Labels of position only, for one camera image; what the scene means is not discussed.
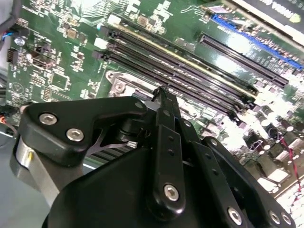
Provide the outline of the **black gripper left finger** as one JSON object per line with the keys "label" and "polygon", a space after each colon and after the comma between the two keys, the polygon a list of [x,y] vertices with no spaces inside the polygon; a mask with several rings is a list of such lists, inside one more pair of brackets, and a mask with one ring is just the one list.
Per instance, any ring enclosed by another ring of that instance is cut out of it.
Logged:
{"label": "black gripper left finger", "polygon": [[19,125],[16,159],[52,207],[71,182],[128,152],[150,156],[147,206],[160,221],[185,209],[181,137],[158,88],[149,104],[132,96],[31,104]]}

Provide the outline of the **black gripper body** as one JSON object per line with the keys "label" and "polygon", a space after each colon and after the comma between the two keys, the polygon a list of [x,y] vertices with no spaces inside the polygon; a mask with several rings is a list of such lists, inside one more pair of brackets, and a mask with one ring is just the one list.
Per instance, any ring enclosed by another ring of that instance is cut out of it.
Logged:
{"label": "black gripper body", "polygon": [[197,168],[184,164],[186,207],[160,221],[146,201],[150,177],[146,150],[128,152],[71,182],[55,199],[46,228],[225,228]]}

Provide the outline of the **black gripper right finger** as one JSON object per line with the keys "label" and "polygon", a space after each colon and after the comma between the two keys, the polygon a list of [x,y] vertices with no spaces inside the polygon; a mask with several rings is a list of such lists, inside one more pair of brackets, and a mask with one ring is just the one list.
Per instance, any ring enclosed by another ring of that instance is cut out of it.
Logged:
{"label": "black gripper right finger", "polygon": [[166,92],[166,107],[173,112],[185,154],[202,175],[210,193],[207,218],[213,228],[294,228],[286,210],[215,138],[200,140],[193,125],[180,114],[177,98]]}

